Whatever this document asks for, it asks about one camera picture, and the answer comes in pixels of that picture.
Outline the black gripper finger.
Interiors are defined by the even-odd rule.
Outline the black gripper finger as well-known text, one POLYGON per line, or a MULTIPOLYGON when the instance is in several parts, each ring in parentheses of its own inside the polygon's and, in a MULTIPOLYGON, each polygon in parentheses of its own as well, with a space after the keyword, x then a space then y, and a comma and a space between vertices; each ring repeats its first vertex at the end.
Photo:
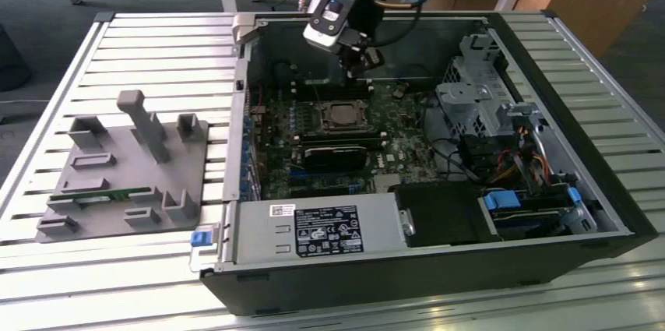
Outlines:
POLYGON ((377 48, 365 48, 363 52, 363 68, 365 71, 384 65, 384 56, 377 48))
POLYGON ((355 79, 363 72, 363 56, 360 54, 345 54, 343 56, 344 78, 355 79))

